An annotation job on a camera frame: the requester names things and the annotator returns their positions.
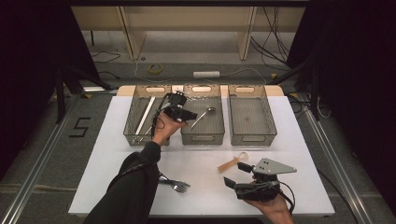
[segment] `white power strip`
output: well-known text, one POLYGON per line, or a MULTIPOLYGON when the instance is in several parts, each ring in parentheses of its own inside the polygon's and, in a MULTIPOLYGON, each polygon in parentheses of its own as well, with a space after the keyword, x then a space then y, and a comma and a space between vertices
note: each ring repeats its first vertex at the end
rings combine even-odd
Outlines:
POLYGON ((193 72, 192 73, 195 78, 207 78, 207 77, 220 77, 219 71, 211 71, 211 72, 193 72))

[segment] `black long-sleeve shirt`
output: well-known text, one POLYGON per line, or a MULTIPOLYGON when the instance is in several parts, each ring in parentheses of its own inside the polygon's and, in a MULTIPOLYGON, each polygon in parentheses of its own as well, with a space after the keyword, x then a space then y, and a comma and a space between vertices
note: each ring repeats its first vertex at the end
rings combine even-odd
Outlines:
POLYGON ((146 223, 157 191, 160 158, 161 147, 154 142, 148 142, 140 153, 129 155, 84 224, 146 223), (139 164, 148 165, 131 171, 139 164))

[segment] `desk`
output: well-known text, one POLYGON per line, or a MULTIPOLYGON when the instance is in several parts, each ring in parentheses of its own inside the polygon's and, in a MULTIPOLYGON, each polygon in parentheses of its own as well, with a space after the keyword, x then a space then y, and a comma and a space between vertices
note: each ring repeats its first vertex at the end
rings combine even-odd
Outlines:
MULTIPOLYGON (((222 93, 227 92, 221 86, 222 93)), ((128 92, 121 88, 121 95, 128 92)), ((152 217, 248 217, 261 216, 254 207, 237 200, 232 189, 225 187, 223 177, 238 183, 251 182, 251 175, 233 167, 223 174, 217 167, 241 151, 256 164, 262 157, 297 168, 297 173, 279 175, 280 181, 290 185, 296 197, 295 215, 328 216, 334 213, 329 197, 323 188, 315 165, 304 142, 302 133, 291 110, 287 97, 279 87, 269 87, 278 96, 269 96, 269 103, 278 135, 270 147, 234 147, 230 144, 227 95, 222 94, 226 133, 222 146, 182 146, 180 132, 171 137, 170 145, 162 147, 158 165, 168 177, 186 181, 191 185, 184 194, 160 185, 151 208, 152 217)), ((86 216, 106 192, 111 179, 117 174, 123 160, 142 147, 129 146, 123 128, 129 112, 131 96, 113 97, 99 132, 85 173, 78 186, 69 213, 86 216)), ((282 187, 291 197, 288 189, 282 187)))

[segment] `fork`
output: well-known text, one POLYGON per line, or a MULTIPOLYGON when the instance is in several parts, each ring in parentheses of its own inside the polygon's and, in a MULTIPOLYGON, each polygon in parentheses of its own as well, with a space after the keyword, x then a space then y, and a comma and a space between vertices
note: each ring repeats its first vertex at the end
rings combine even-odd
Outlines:
MULTIPOLYGON (((171 179, 169 179, 168 177, 166 177, 163 173, 160 172, 160 180, 168 180, 168 181, 172 181, 171 179)), ((186 185, 186 186, 181 186, 181 185, 175 185, 175 184, 169 184, 170 187, 179 192, 179 193, 185 193, 188 189, 188 187, 190 185, 186 185)))

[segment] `human hand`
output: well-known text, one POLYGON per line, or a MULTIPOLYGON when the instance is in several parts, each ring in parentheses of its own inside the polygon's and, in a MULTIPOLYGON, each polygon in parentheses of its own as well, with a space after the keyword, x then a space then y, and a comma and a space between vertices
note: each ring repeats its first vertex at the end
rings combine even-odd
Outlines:
POLYGON ((166 114, 161 112, 157 118, 157 124, 155 125, 155 132, 152 141, 162 146, 166 139, 174 134, 179 128, 186 126, 186 121, 174 121, 173 119, 170 119, 166 114))
POLYGON ((244 200, 246 203, 258 208, 266 217, 268 217, 273 223, 294 223, 289 208, 286 205, 286 200, 277 194, 276 197, 268 202, 257 202, 244 200))

